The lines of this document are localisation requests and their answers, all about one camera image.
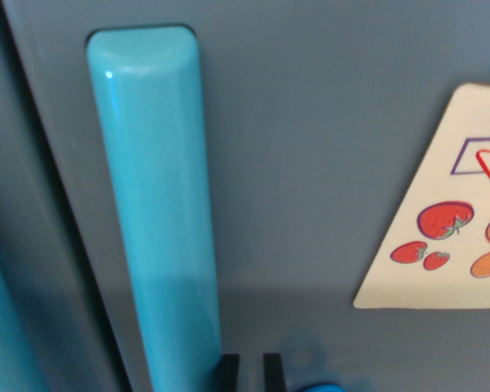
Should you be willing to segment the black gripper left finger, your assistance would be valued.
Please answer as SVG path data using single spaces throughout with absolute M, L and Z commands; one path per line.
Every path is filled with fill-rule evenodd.
M 236 392 L 240 355 L 224 354 L 218 366 L 218 392 Z

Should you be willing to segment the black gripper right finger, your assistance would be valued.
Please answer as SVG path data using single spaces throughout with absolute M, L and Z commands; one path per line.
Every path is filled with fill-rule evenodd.
M 287 392 L 281 354 L 263 354 L 265 392 Z

